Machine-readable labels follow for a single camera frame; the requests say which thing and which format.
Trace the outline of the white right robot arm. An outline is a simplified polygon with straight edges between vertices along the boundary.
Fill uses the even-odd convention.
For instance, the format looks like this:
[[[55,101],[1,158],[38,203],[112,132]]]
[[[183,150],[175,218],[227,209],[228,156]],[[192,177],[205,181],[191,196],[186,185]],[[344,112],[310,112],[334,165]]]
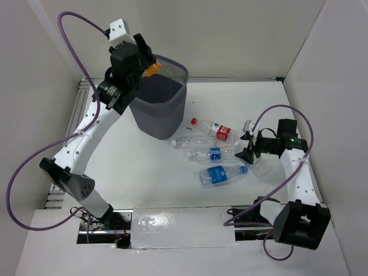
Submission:
[[[287,204],[260,197],[251,219],[256,225],[269,222],[277,243],[316,250],[331,219],[328,208],[321,205],[313,187],[308,164],[308,145],[298,137],[297,121],[280,119],[274,137],[264,137],[251,120],[243,127],[243,140],[249,142],[236,157],[255,164],[262,153],[279,157],[287,179]]]

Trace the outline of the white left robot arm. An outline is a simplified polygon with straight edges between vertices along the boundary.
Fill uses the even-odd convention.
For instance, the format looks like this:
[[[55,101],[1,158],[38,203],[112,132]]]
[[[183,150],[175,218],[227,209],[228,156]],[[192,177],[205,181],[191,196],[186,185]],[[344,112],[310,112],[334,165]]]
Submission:
[[[52,182],[87,209],[100,229],[112,229],[115,225],[125,228],[127,221],[96,191],[94,180],[85,175],[87,164],[109,128],[136,98],[144,72],[156,64],[142,35],[138,33],[133,39],[133,43],[124,41],[110,47],[111,66],[97,86],[97,95],[74,132],[75,137],[54,157],[40,162],[40,168]]]

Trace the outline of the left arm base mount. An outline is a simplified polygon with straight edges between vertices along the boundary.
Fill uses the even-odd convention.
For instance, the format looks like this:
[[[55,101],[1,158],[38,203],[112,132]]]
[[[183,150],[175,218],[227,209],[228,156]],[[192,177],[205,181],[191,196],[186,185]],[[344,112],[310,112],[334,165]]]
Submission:
[[[74,212],[74,217],[79,220],[77,244],[110,244],[119,249],[131,248],[133,209],[114,210],[116,219],[109,226],[88,215],[85,210],[76,212],[76,207],[72,207],[70,214]]]

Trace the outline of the red label red cap bottle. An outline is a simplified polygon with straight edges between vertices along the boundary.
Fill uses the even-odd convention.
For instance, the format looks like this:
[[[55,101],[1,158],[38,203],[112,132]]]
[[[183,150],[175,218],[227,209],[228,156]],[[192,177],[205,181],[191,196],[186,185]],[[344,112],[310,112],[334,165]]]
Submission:
[[[214,137],[222,142],[235,144],[238,141],[238,133],[234,129],[225,125],[218,124],[214,121],[197,118],[192,118],[190,123],[201,133]]]

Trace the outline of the green blue label bottle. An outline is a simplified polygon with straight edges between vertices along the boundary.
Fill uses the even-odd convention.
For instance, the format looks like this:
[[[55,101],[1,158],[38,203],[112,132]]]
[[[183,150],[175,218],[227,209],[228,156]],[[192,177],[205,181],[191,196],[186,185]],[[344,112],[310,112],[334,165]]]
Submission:
[[[260,181],[268,182],[274,175],[273,167],[264,158],[255,159],[253,164],[249,165],[249,168]]]

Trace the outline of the silver reflective tape sheet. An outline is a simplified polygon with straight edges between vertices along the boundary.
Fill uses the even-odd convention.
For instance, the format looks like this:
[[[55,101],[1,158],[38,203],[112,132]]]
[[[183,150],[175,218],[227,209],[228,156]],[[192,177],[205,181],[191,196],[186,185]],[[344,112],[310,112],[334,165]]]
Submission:
[[[236,245],[227,207],[135,209],[133,249],[223,248]]]

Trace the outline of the orange juice bottle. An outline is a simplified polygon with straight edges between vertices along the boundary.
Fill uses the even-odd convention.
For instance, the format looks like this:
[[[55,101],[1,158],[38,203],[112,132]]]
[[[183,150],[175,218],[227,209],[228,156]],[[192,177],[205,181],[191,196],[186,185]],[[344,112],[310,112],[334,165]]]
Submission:
[[[157,73],[161,68],[161,64],[159,62],[156,62],[152,65],[150,65],[145,71],[144,71],[144,76],[146,77],[151,77],[153,76],[155,73]]]

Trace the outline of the clear bottle blue-white cap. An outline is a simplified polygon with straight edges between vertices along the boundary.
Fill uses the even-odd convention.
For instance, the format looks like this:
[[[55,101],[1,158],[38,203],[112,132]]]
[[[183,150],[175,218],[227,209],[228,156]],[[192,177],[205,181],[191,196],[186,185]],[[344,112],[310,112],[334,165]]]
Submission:
[[[214,137],[199,135],[179,137],[171,140],[171,146],[184,151],[194,151],[201,147],[212,147],[216,144]]]

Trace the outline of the blue label white cap bottle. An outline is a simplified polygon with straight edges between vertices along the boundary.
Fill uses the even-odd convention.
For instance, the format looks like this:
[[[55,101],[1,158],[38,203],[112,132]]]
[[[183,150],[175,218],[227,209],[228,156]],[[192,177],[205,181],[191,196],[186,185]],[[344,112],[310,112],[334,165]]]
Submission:
[[[188,151],[186,159],[199,164],[210,163],[236,163],[238,158],[235,156],[237,150],[234,146],[200,148],[195,151]]]

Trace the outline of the grey mesh waste bin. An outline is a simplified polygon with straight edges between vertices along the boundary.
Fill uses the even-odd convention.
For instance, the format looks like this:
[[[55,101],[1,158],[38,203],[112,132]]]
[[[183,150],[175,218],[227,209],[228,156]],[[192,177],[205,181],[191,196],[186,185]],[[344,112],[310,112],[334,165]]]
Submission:
[[[167,140],[183,121],[189,71],[165,56],[156,55],[156,59],[161,68],[143,78],[142,87],[129,107],[141,131]]]

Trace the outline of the aluminium frame rail back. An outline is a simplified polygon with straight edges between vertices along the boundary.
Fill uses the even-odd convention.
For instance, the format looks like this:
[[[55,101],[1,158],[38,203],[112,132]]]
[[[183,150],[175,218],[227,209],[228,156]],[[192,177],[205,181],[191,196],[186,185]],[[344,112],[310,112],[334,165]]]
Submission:
[[[244,78],[244,77],[189,77],[186,83],[232,83],[232,82],[282,82],[285,80],[284,77],[271,77],[271,78]],[[94,86],[97,88],[100,83],[105,82],[104,79],[92,79]],[[175,78],[174,81],[178,83],[183,83],[180,78]],[[79,89],[84,89],[89,87],[91,84],[86,80],[81,80],[79,82]]]

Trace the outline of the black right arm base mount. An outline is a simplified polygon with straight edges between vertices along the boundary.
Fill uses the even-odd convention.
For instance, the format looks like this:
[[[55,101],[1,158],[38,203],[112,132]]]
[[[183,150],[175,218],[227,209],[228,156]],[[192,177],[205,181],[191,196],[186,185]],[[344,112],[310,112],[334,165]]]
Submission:
[[[231,217],[237,216],[239,213],[244,211],[246,208],[230,208],[227,210],[227,214]],[[260,206],[257,206],[253,210],[243,214],[234,219],[229,223],[235,224],[235,227],[271,227],[270,222],[260,215]]]

